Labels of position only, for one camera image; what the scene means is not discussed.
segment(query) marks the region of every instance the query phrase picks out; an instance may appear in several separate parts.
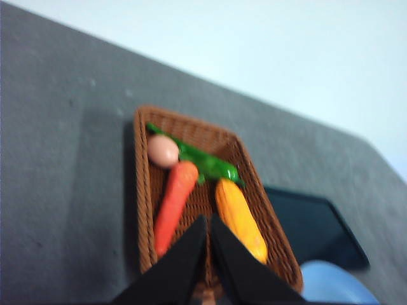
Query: light blue bowl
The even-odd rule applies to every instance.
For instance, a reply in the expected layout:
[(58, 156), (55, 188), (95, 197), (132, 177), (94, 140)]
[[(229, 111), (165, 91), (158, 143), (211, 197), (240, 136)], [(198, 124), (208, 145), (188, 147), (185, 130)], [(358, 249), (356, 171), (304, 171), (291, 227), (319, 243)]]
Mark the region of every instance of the light blue bowl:
[(308, 301), (379, 304), (361, 282), (337, 265), (310, 261), (304, 263), (301, 270), (304, 277), (302, 296)]

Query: toy carrot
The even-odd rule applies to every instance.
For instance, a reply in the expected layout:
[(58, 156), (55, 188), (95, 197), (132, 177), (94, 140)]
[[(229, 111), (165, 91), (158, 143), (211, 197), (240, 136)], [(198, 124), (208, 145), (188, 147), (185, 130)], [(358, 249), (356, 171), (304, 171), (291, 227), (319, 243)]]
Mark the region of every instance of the toy carrot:
[(154, 225), (155, 250), (159, 257), (168, 250), (188, 196), (198, 179), (198, 169), (190, 161), (181, 161), (171, 169), (165, 196)]

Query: gray table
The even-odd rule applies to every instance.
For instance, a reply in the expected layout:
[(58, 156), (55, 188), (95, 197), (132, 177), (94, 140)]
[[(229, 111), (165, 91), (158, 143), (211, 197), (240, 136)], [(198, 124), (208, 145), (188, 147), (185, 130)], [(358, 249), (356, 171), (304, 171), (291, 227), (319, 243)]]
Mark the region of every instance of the gray table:
[(407, 302), (407, 187), (368, 143), (2, 3), (3, 301), (106, 301), (137, 277), (146, 103), (234, 130), (264, 184), (330, 198), (370, 259), (356, 276)]

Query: green pea pod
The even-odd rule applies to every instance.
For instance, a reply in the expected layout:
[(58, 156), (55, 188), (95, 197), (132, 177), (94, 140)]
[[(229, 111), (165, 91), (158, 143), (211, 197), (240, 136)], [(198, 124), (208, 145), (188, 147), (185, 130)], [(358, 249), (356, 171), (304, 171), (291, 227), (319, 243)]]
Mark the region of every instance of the green pea pod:
[(208, 154), (194, 146), (191, 146), (183, 141), (171, 136), (170, 134), (162, 131), (152, 123), (147, 123), (147, 129), (171, 138), (179, 148), (179, 159), (188, 160), (194, 163), (199, 171), (198, 183), (204, 183), (205, 179), (219, 180), (220, 178), (229, 179), (241, 186), (245, 183), (240, 179), (235, 166), (229, 162), (223, 161), (211, 154)]

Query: brown woven basket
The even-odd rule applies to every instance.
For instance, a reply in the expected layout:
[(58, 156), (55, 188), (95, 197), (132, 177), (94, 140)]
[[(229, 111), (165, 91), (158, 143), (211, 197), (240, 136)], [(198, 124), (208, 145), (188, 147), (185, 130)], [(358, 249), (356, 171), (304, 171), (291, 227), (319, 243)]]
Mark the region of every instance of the brown woven basket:
[[(134, 114), (141, 272), (146, 272), (157, 262), (153, 223), (160, 207), (168, 175), (168, 171), (162, 170), (148, 161), (147, 141), (151, 134), (146, 130), (147, 122), (152, 122), (165, 132), (226, 160), (238, 168), (239, 175), (247, 184), (242, 189), (244, 196), (268, 247), (266, 264), (300, 292), (303, 286), (300, 267), (242, 141), (234, 133), (224, 128), (151, 106), (140, 107)], [(204, 214), (210, 219), (213, 213), (217, 213), (214, 193), (215, 182), (207, 181), (202, 186), (194, 188), (188, 198), (172, 243), (181, 237), (200, 214)], [(207, 239), (205, 274), (202, 275), (202, 282), (198, 286), (215, 291), (215, 295), (221, 293), (219, 279), (212, 267), (209, 239)]]

